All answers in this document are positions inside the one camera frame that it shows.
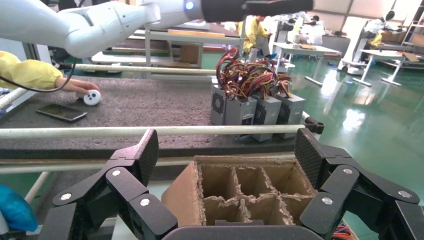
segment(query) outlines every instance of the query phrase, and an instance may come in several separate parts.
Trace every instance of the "computer power supply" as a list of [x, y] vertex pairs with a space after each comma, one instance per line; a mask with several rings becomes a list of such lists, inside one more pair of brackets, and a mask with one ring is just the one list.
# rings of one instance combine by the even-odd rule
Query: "computer power supply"
[[210, 106], [210, 122], [216, 126], [224, 125], [227, 98], [223, 89], [218, 85], [212, 86], [212, 103]]
[[[257, 100], [253, 125], [275, 125], [279, 116], [281, 101], [272, 96], [269, 96], [267, 99], [262, 99], [260, 94], [252, 95], [252, 97]], [[272, 139], [273, 134], [253, 134], [252, 138], [259, 142], [263, 142]]]
[[[281, 108], [278, 113], [278, 125], [296, 125], [301, 124], [302, 113], [305, 108], [305, 100], [294, 94], [291, 98], [286, 98], [285, 93], [275, 95], [275, 98], [281, 101]], [[296, 133], [279, 133], [282, 139], [293, 138]]]
[[[248, 99], [227, 100], [225, 106], [225, 121], [226, 126], [253, 125], [256, 103], [258, 101], [253, 97]], [[250, 138], [250, 134], [235, 135], [236, 140]]]

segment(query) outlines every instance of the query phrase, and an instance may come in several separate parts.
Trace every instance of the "blue object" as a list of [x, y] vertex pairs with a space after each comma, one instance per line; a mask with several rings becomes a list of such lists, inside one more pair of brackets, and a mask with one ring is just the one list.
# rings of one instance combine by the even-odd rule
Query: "blue object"
[[34, 232], [37, 218], [31, 206], [19, 194], [0, 185], [0, 212], [10, 228]]
[[269, 57], [268, 57], [268, 59], [274, 59], [275, 57], [277, 57], [277, 53], [276, 52], [270, 54]]

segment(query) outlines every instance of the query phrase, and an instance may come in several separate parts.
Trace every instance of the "wire bundle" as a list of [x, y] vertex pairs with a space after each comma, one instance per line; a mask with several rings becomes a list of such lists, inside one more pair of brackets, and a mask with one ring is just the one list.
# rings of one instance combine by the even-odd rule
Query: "wire bundle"
[[289, 90], [289, 84], [292, 82], [292, 78], [287, 73], [278, 74], [277, 78], [278, 78], [278, 82], [277, 82], [278, 92], [285, 93], [287, 98], [291, 99], [292, 94], [290, 93], [290, 90]]
[[337, 226], [337, 230], [332, 235], [333, 240], [351, 240], [351, 230], [343, 222]]
[[259, 92], [263, 99], [270, 95], [270, 89], [277, 85], [278, 76], [274, 73], [275, 64], [267, 58], [246, 64], [238, 60], [237, 48], [228, 50], [216, 65], [216, 77], [227, 99], [247, 99]]

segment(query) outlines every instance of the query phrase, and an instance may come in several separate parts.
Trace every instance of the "yellow sleeve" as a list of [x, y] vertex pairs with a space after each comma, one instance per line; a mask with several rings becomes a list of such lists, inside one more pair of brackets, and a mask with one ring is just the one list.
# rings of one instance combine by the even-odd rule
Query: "yellow sleeve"
[[256, 31], [258, 30], [258, 24], [255, 20], [253, 20], [250, 24], [250, 28], [246, 29], [246, 37], [249, 40], [250, 47], [256, 45]]
[[376, 49], [382, 43], [383, 35], [381, 33], [377, 33], [373, 40], [369, 42], [372, 49]]
[[[20, 62], [16, 56], [5, 52], [0, 52], [0, 69], [2, 77], [36, 89], [53, 89], [56, 79], [63, 76], [61, 71], [47, 62], [32, 59]], [[2, 80], [0, 87], [17, 88]]]
[[258, 30], [260, 31], [260, 35], [262, 35], [265, 38], [267, 38], [268, 37], [268, 32], [265, 30], [265, 28], [262, 27], [261, 24], [259, 24], [258, 28], [259, 28]]

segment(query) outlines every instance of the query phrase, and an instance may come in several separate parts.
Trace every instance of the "phone screen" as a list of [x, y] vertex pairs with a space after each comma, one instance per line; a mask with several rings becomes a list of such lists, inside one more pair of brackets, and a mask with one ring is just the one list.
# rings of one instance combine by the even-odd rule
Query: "phone screen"
[[42, 108], [39, 108], [36, 111], [39, 114], [48, 115], [50, 117], [62, 119], [68, 122], [76, 121], [87, 115], [87, 112], [83, 112], [58, 104], [50, 104], [47, 106], [43, 106]]

